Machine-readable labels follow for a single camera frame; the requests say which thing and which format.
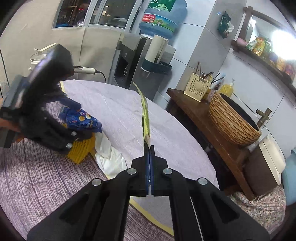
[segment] window pane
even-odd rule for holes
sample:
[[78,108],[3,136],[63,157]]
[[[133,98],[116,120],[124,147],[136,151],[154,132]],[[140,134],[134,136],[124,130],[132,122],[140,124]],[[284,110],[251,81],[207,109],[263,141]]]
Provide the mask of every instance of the window pane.
[[82,26],[90,2],[91,0],[64,0],[55,27]]
[[99,0],[91,23],[125,28],[135,2],[136,0],[107,0],[101,16],[97,16],[101,12],[99,8],[101,1]]

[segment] red label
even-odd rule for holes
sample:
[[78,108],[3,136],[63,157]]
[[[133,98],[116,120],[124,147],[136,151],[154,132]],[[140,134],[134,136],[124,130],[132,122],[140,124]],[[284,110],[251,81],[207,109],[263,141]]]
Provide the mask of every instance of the red label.
[[156,16],[153,14],[144,14],[142,22],[150,22],[153,23],[155,20]]

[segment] faucet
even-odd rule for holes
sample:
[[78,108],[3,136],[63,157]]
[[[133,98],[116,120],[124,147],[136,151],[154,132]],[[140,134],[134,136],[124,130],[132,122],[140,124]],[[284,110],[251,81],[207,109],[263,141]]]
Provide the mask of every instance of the faucet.
[[257,122],[257,126],[260,128],[263,125],[263,123],[269,119],[271,110],[267,108],[265,112],[262,112],[261,110],[257,109],[256,113],[261,116],[260,120]]

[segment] beige perforated basket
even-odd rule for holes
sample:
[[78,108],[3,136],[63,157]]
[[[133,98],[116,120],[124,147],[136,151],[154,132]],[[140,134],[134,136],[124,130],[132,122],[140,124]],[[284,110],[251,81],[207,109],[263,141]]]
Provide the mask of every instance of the beige perforated basket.
[[189,82],[184,90],[184,94],[200,102],[210,85],[211,82],[201,78],[195,73],[192,73]]

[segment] soap dispenser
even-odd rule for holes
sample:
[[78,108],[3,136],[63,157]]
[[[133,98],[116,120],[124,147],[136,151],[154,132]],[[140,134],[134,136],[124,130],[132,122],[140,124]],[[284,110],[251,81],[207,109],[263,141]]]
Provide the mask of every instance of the soap dispenser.
[[221,87],[221,89],[219,90],[220,93],[230,97],[233,93],[233,84],[234,84],[234,79],[232,79],[232,82],[230,84],[226,84],[226,85],[223,85]]

